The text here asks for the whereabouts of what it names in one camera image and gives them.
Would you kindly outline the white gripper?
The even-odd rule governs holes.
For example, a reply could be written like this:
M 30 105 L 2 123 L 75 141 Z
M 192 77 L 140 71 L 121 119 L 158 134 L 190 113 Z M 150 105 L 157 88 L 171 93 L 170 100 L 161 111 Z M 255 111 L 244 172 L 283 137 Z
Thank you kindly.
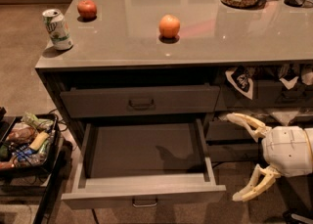
M 247 202 L 258 197 L 281 174 L 294 177 L 313 172 L 313 128 L 277 126 L 271 130 L 261 120 L 237 112 L 227 113 L 226 118 L 243 127 L 255 142 L 263 138 L 263 156 L 269 164 L 266 168 L 259 164 L 255 166 L 246 186 L 232 196 L 234 202 Z

